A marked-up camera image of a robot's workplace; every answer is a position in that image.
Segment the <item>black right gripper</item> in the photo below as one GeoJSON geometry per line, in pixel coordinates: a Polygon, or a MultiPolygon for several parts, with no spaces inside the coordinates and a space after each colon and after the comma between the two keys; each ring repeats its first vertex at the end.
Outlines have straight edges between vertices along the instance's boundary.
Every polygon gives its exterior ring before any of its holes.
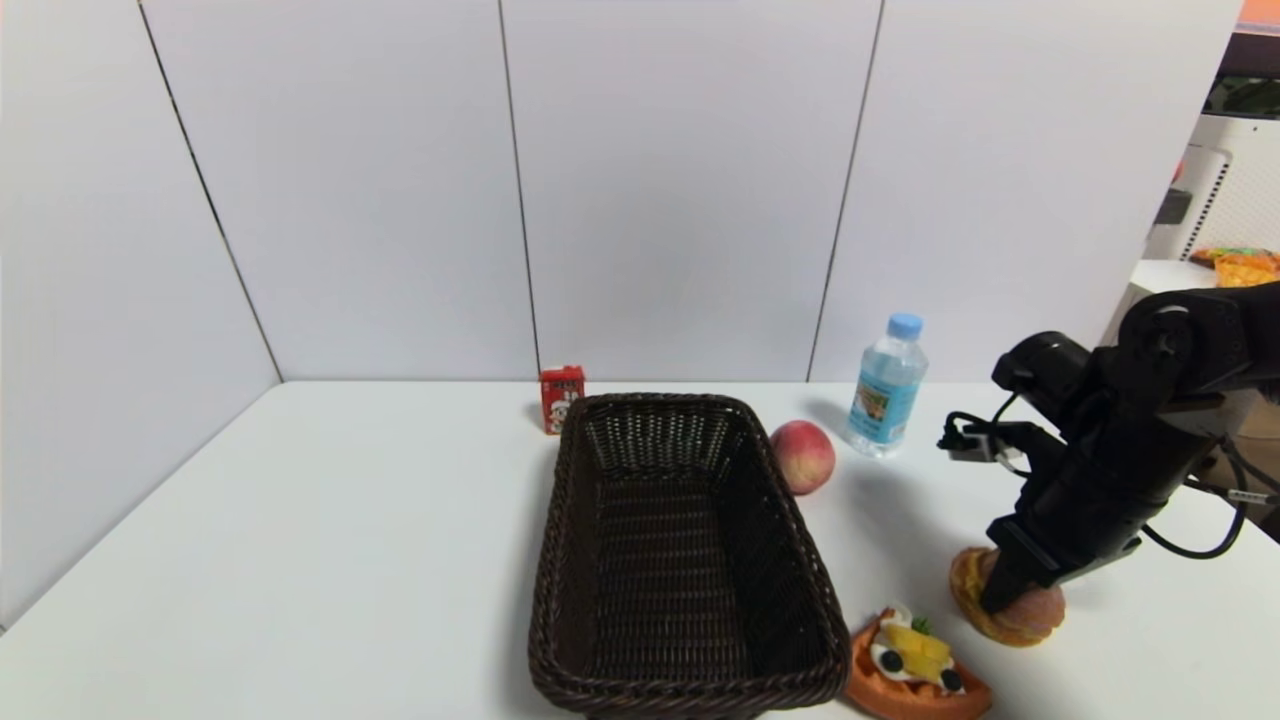
{"type": "Polygon", "coordinates": [[[1130,553],[1197,464],[1194,438],[1030,438],[1018,447],[1030,478],[1012,514],[988,528],[1000,548],[982,560],[979,605],[989,615],[1130,553]]]}

